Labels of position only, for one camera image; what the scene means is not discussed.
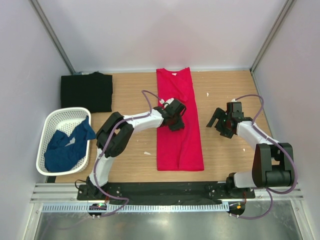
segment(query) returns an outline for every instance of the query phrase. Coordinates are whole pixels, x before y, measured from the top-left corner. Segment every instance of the metal floor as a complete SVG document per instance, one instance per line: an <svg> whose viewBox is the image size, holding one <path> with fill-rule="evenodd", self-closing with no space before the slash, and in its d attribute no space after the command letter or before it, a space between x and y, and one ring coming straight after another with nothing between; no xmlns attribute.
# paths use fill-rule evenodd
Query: metal floor
<svg viewBox="0 0 320 240"><path fill-rule="evenodd" d="M244 216L258 216L269 201L247 202ZM119 213L90 219L68 230L87 213L42 213L35 240L302 240L290 201L275 201L258 220L229 217L226 212Z"/></svg>

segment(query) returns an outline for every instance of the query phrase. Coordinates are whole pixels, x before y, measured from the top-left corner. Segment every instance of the blue garment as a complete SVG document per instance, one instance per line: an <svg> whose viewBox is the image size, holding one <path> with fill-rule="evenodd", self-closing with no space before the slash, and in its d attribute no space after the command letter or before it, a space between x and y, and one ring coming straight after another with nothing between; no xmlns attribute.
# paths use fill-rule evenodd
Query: blue garment
<svg viewBox="0 0 320 240"><path fill-rule="evenodd" d="M89 125L88 116L75 127L70 136L57 130L44 153L45 168L52 173L71 170L86 156L87 141L95 138L96 133Z"/></svg>

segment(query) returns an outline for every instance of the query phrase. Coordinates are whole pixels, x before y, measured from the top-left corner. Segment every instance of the black folded cloth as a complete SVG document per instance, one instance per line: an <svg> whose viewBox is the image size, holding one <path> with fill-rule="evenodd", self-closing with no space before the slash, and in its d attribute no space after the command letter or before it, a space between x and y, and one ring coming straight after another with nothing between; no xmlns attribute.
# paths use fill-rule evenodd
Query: black folded cloth
<svg viewBox="0 0 320 240"><path fill-rule="evenodd" d="M112 75L94 72L61 77L61 108L83 107L91 113L111 112Z"/></svg>

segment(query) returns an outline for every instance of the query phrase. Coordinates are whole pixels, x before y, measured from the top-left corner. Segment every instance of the wooden tabletop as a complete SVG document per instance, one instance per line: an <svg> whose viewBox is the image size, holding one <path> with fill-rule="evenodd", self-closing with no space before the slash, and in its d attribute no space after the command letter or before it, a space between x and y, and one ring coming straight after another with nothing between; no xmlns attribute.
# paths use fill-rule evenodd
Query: wooden tabletop
<svg viewBox="0 0 320 240"><path fill-rule="evenodd" d="M226 109L226 103L233 98L257 93L250 72L201 71L191 74L199 115L204 171L157 171L157 131L148 129L131 137L124 152L114 161L109 175L110 182L225 181L230 173L252 169L254 151L248 143L237 135L232 139L222 137L215 128L206 127L216 108ZM155 72L113 74L112 110L122 115L148 111L148 104L141 90L157 93ZM153 106L157 105L155 97L150 96L150 100ZM241 102L246 117L253 118L261 106L257 97L246 97ZM91 125L95 132L110 114L92 114ZM270 134L263 112L256 122L262 130ZM87 168L78 173L57 176L55 182L74 183L77 179L86 180L92 171L96 155L96 140L92 140Z"/></svg>

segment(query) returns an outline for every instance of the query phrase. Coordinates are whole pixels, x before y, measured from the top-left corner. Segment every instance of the white laundry basket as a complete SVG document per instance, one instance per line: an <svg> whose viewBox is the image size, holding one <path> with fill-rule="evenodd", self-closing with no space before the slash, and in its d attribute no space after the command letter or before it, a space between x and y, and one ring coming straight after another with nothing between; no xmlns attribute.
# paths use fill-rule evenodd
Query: white laundry basket
<svg viewBox="0 0 320 240"><path fill-rule="evenodd" d="M47 151L48 144L56 130L60 130L70 136L75 127L85 120L87 116L89 117L89 124L91 125L91 114L83 107L63 108L49 114L44 122L38 155L36 158L36 169L39 173L45 176L61 176L81 172L87 167L89 163L89 140L86 145L85 157L80 159L69 171L49 172L45 167L44 156Z"/></svg>

